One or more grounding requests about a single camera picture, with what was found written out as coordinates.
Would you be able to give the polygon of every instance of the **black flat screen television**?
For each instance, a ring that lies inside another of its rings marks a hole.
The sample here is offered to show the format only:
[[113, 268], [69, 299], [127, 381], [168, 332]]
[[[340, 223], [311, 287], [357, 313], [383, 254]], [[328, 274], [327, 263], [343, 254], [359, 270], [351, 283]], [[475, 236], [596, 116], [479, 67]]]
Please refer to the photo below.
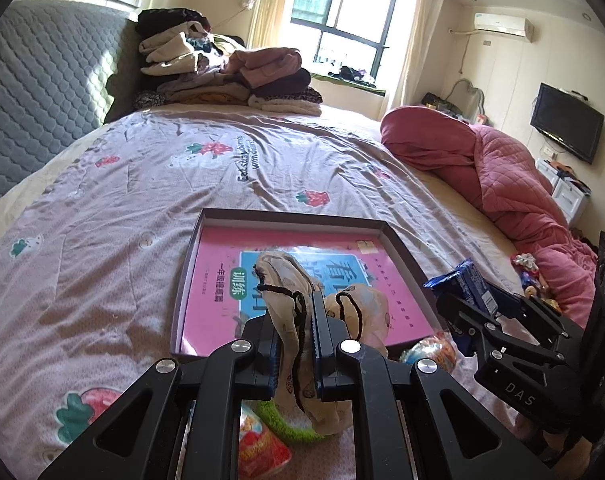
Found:
[[598, 148], [604, 116], [553, 86], [540, 84], [531, 126], [589, 164]]

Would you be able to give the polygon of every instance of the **blue wrapper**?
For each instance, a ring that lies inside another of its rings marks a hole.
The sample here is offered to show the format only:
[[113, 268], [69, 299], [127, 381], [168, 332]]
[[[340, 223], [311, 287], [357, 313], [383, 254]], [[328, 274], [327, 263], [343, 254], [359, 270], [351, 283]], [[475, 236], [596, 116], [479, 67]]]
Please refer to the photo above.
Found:
[[[487, 316], [495, 317], [498, 304], [471, 259], [464, 260], [452, 272], [432, 278], [424, 287], [430, 288], [436, 296], [446, 292], [458, 296]], [[472, 356], [474, 352], [471, 337], [449, 321], [447, 324], [458, 349], [467, 357]]]

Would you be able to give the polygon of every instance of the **silver bolt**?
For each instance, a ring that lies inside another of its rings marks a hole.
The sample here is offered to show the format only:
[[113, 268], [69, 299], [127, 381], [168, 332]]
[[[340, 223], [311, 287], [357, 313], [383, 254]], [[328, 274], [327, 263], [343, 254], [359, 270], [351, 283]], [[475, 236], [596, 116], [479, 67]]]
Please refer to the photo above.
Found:
[[176, 369], [176, 362], [171, 359], [163, 359], [162, 361], [158, 361], [156, 365], [156, 370], [161, 374], [168, 374], [169, 372], [173, 372]]
[[340, 348], [343, 352], [346, 352], [348, 354], [356, 354], [360, 351], [362, 347], [360, 343], [358, 343], [358, 341], [355, 341], [353, 339], [345, 339], [344, 341], [342, 341], [342, 343], [340, 343]]
[[432, 359], [420, 359], [417, 366], [423, 374], [432, 374], [438, 370], [438, 365]]
[[246, 339], [238, 339], [231, 343], [231, 349], [239, 354], [244, 354], [251, 349], [251, 343]]

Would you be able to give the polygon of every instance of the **air conditioner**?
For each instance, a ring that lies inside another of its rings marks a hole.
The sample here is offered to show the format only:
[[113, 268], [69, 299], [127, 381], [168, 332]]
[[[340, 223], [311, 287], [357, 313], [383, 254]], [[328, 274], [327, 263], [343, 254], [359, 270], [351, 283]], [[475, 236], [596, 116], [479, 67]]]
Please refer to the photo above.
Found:
[[529, 43], [533, 40], [533, 25], [527, 18], [477, 12], [475, 26], [477, 30], [501, 32], [502, 34], [508, 34], [515, 38], [521, 38]]

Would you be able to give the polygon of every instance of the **gray quilted headboard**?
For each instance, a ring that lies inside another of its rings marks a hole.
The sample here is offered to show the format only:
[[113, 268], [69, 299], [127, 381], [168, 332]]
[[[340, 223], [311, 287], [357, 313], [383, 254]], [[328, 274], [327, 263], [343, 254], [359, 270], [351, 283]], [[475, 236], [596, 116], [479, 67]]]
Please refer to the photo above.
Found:
[[22, 0], [0, 19], [0, 197], [74, 140], [131, 111], [135, 23], [121, 10]]

